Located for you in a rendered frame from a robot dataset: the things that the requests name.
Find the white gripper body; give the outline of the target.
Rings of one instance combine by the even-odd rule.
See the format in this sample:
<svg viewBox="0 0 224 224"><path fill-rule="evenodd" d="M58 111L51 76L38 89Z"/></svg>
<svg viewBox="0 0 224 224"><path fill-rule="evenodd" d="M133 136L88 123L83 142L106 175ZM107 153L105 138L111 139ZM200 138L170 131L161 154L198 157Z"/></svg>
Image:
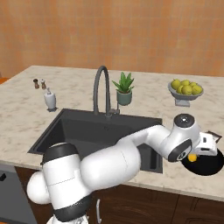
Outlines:
<svg viewBox="0 0 224 224"><path fill-rule="evenodd" d="M197 155L216 156L217 147L213 136L211 134L200 132L199 143L195 147L195 152Z"/></svg>

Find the grey footed fruit bowl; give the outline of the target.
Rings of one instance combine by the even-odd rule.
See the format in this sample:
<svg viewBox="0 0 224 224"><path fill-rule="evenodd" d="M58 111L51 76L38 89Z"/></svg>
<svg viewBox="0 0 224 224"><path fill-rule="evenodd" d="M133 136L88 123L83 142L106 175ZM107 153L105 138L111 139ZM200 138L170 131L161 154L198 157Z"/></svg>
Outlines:
<svg viewBox="0 0 224 224"><path fill-rule="evenodd" d="M200 94L178 94L176 90L172 88L171 83L168 83L168 89L175 99L175 105L181 107L189 107L190 101L194 101L203 95L203 92Z"/></svg>

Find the grey dishwasher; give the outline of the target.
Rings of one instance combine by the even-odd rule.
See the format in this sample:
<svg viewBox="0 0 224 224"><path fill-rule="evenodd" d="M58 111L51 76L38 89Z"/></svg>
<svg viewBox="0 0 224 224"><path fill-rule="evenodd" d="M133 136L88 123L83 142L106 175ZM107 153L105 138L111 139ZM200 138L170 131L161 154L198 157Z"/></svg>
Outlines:
<svg viewBox="0 0 224 224"><path fill-rule="evenodd" d="M13 166L0 164L0 221L8 224L38 224Z"/></svg>

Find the green plant in grey pot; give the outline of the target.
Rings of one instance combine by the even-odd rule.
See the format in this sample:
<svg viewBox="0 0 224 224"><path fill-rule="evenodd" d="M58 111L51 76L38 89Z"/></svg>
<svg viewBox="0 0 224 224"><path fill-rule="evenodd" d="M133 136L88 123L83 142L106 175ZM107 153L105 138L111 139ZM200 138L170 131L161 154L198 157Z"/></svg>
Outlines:
<svg viewBox="0 0 224 224"><path fill-rule="evenodd" d="M119 82L113 80L113 84L116 87L116 99L119 105L127 106L132 101L132 85L134 79L131 77L131 73L125 75L124 72L121 72Z"/></svg>

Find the black sink basin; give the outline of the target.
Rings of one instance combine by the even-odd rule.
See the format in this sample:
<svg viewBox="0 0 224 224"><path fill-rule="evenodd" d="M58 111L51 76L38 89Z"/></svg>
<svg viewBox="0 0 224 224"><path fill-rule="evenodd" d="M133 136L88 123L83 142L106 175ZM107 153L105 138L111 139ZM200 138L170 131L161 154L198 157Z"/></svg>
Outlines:
<svg viewBox="0 0 224 224"><path fill-rule="evenodd" d="M108 120L104 113L63 108L29 153L43 155L54 144L70 143L84 158L114 145L122 137L161 123L161 118L135 115L112 115Z"/></svg>

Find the white soap dispenser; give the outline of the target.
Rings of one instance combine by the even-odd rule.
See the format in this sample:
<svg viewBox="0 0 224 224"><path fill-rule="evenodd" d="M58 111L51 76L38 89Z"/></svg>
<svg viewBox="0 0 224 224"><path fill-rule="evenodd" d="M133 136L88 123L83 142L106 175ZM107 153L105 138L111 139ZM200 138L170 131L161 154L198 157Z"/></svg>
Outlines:
<svg viewBox="0 0 224 224"><path fill-rule="evenodd" d="M49 112L55 111L57 109L56 108L56 95L55 95L55 93L53 93L50 90L49 87L46 89L44 98L45 98L45 104L47 106L47 110Z"/></svg>

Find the black bowl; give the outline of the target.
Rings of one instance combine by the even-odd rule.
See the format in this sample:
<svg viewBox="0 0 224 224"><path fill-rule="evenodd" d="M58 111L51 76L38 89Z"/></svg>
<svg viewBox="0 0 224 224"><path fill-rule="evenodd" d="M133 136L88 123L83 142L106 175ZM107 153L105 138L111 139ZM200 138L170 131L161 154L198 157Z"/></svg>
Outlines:
<svg viewBox="0 0 224 224"><path fill-rule="evenodd" d="M218 173L224 166L224 155L218 151L216 156L199 156L194 162L186 157L182 165L190 172L200 176L211 176Z"/></svg>

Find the dark wood cupboard door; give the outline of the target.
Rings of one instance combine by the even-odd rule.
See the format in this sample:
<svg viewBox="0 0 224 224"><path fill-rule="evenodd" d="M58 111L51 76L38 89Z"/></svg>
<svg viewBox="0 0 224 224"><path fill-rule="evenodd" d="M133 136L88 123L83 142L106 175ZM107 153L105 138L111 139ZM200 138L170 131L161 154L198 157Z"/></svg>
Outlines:
<svg viewBox="0 0 224 224"><path fill-rule="evenodd" d="M172 224L178 195L129 185L93 193L87 211L90 224L98 224L96 201L100 200L101 224Z"/></svg>
<svg viewBox="0 0 224 224"><path fill-rule="evenodd" d="M179 195L171 224L224 224L224 202Z"/></svg>
<svg viewBox="0 0 224 224"><path fill-rule="evenodd" d="M28 181L32 176L32 174L36 172L36 170L23 167L15 167L15 169L21 182L21 185L24 189L24 194L25 196L27 196L26 187ZM31 210L33 211L34 217L38 224L46 224L49 221L49 219L53 216L53 208L50 204L39 205L32 202L30 199L28 199L28 202L31 206Z"/></svg>

